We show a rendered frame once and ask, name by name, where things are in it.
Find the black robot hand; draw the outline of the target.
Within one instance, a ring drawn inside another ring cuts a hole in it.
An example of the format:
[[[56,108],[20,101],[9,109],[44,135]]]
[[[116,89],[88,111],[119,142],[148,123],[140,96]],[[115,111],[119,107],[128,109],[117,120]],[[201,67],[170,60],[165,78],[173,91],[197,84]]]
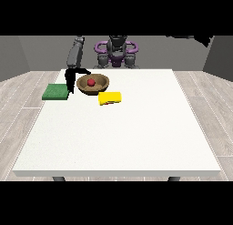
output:
[[[67,90],[74,93],[74,87],[76,82],[76,74],[90,75],[91,72],[86,68],[68,68],[65,72]]]
[[[203,46],[208,47],[212,36],[174,36],[174,38],[185,38],[185,39],[193,38]]]

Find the green square pad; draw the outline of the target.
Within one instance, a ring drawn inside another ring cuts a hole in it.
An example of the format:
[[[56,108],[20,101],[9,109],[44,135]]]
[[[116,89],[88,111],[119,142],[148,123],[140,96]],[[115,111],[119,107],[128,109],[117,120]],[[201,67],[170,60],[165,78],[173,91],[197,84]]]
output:
[[[66,84],[49,84],[42,96],[43,100],[67,100],[69,91]]]

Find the brown wooden bowl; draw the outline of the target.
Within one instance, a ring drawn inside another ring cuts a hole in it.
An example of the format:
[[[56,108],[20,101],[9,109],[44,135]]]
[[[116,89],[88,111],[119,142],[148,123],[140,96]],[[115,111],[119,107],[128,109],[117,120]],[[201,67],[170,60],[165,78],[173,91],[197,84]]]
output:
[[[89,86],[87,81],[93,79],[95,84]],[[105,92],[109,86],[109,78],[102,74],[84,75],[76,81],[77,88],[88,96],[97,96],[99,92]]]

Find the yellow cup with melon print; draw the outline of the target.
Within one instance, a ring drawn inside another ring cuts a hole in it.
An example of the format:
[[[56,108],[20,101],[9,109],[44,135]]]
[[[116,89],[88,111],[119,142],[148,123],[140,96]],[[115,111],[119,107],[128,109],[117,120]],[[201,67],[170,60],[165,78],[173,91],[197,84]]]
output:
[[[119,103],[122,100],[120,92],[99,92],[98,102],[100,106],[111,103]]]

